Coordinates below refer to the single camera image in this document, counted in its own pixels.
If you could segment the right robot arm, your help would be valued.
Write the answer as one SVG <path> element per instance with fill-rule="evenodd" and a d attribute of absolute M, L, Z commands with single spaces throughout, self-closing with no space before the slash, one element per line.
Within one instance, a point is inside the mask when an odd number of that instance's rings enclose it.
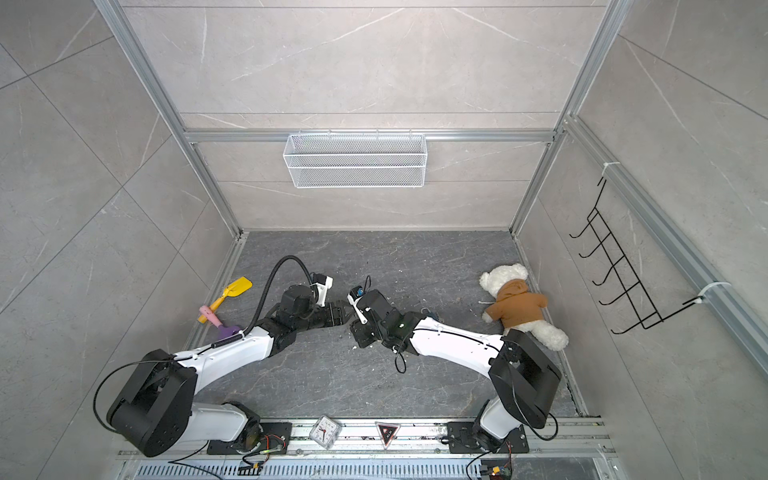
<path fill-rule="evenodd" d="M 434 357 L 488 378 L 495 396 L 486 402 L 473 426 L 484 449 L 496 449 L 520 426 L 543 441 L 562 373 L 530 336 L 512 330 L 505 335 L 471 332 L 443 324 L 431 312 L 402 313 L 380 291 L 358 286 L 347 300 L 357 319 L 350 330 L 361 348 L 380 343 L 392 351 L 398 372 L 407 370 L 405 356 Z"/>

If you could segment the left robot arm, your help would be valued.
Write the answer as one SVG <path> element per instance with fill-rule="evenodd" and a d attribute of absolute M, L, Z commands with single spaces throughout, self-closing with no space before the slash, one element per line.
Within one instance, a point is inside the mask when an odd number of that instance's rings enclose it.
<path fill-rule="evenodd" d="M 260 441 L 259 416 L 238 401 L 204 404 L 196 395 L 241 367 L 277 355 L 300 333 L 342 326 L 352 316 L 349 305 L 324 300 L 321 288 L 294 285 L 248 333 L 177 354 L 157 349 L 133 363 L 106 424 L 147 457 L 197 441 L 249 452 Z"/>

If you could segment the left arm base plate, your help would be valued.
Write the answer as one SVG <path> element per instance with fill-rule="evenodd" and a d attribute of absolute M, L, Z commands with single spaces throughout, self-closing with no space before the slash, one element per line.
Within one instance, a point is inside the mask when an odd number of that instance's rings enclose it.
<path fill-rule="evenodd" d="M 284 454 L 290 442 L 293 424 L 266 422 L 247 425 L 235 441 L 210 441 L 208 455 Z"/>

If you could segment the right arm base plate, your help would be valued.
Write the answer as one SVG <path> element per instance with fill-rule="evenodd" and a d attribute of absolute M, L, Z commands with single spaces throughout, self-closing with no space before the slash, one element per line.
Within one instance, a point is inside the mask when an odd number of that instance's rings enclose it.
<path fill-rule="evenodd" d="M 497 439 L 473 422 L 449 422 L 446 427 L 446 434 L 440 438 L 440 442 L 447 445 L 452 454 L 524 454 L 530 451 L 526 433 L 521 426 L 511 430 L 503 440 Z"/>

